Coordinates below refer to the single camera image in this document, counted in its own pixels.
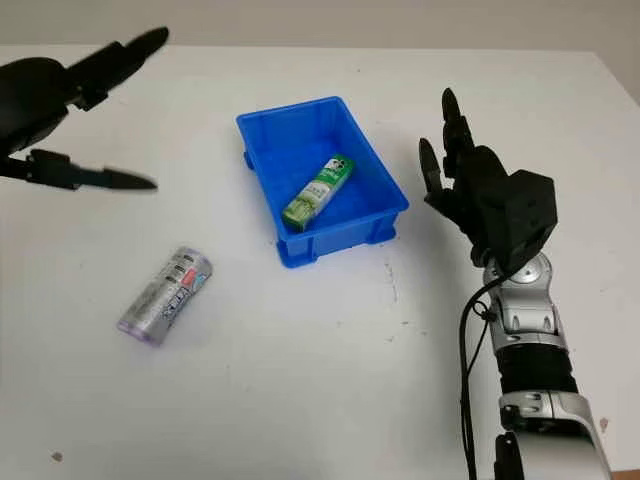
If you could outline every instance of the black cable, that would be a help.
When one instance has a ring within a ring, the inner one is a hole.
[[[484,336],[487,334],[488,328],[489,320],[485,320],[484,327],[482,328],[482,333],[480,334],[480,338],[478,339],[478,343],[476,344],[476,351],[473,352],[473,356],[471,357],[471,361],[469,362],[469,366],[467,367],[467,376],[471,375],[471,370],[473,369],[473,365],[476,363],[476,359],[478,358],[478,354],[480,353],[480,348],[482,347],[482,342],[484,340]]]
[[[478,291],[476,291],[476,293],[471,296],[469,301],[464,306],[462,315],[460,316],[460,328],[458,331],[458,346],[460,349],[460,378],[462,384],[460,393],[460,419],[462,430],[462,446],[464,448],[464,454],[467,460],[467,470],[469,471],[470,480],[477,480],[478,473],[476,471],[476,454],[475,445],[473,443],[473,423],[471,421],[471,402],[469,398],[469,369],[467,366],[466,341],[467,320],[469,318],[469,313],[475,307],[476,302],[479,300],[479,298],[492,288],[500,285],[510,276],[511,274],[502,275],[501,277],[492,280],[491,282],[480,288]]]

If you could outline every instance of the white table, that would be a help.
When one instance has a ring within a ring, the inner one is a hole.
[[[2,47],[0,62],[91,51]],[[640,109],[594,55],[171,47],[41,144],[146,172],[159,193],[2,181],[0,477],[466,478],[456,332],[481,272],[423,204],[417,158],[420,136],[442,154],[446,86],[509,171],[555,179],[545,251],[575,375],[608,420],[611,466],[640,466]],[[235,117],[328,95],[411,207],[396,239],[288,270]],[[183,243],[215,273],[152,349],[115,324]],[[489,477],[501,429],[488,344],[472,388]]]

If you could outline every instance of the can label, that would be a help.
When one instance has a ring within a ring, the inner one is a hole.
[[[161,344],[180,310],[212,271],[204,255],[192,248],[179,248],[129,307],[118,328],[138,340]]]

